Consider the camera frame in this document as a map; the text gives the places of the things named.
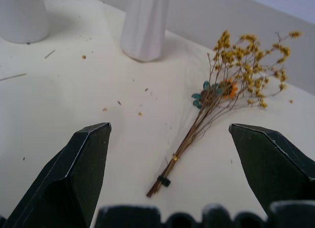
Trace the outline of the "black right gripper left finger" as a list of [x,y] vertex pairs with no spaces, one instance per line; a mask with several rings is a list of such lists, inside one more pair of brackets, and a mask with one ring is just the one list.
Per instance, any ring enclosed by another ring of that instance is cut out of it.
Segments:
[[89,228],[103,184],[110,123],[84,127],[44,166],[4,228]]

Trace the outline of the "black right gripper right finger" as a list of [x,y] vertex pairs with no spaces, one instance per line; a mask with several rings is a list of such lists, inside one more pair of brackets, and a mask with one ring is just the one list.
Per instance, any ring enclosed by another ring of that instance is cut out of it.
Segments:
[[230,124],[246,180],[266,214],[277,205],[315,207],[315,161],[278,131]]

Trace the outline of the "white ribbed vase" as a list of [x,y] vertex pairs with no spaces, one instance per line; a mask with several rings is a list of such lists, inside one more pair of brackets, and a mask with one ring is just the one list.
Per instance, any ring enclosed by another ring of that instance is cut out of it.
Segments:
[[150,62],[161,56],[169,0],[129,0],[120,38],[130,58]]

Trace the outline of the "white round container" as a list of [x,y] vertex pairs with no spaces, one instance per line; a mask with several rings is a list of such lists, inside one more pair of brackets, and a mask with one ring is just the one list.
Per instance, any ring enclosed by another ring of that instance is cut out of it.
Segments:
[[34,43],[50,32],[44,0],[0,0],[0,37],[13,43]]

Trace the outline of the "dried yellow flower bouquet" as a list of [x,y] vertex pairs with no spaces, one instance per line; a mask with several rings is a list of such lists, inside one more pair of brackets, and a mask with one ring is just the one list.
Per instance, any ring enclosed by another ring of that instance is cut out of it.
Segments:
[[266,99],[287,88],[284,64],[290,57],[291,49],[284,42],[300,38],[302,32],[276,35],[277,41],[262,49],[254,34],[242,34],[232,42],[229,31],[222,32],[213,48],[214,53],[207,55],[209,77],[203,82],[202,89],[191,95],[191,103],[198,114],[146,197],[151,198],[160,187],[170,185],[168,176],[178,160],[216,120],[233,110],[249,107],[266,109]]

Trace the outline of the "thin loose dry stem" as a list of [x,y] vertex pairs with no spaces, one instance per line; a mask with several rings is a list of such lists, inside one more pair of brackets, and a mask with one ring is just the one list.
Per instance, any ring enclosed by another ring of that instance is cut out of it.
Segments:
[[27,75],[27,73],[21,73],[21,74],[17,74],[17,75],[9,76],[9,77],[1,78],[1,79],[0,79],[0,82],[1,82],[1,81],[4,81],[4,80],[8,80],[8,79],[13,79],[13,78],[17,78],[17,77],[25,76],[25,75]]

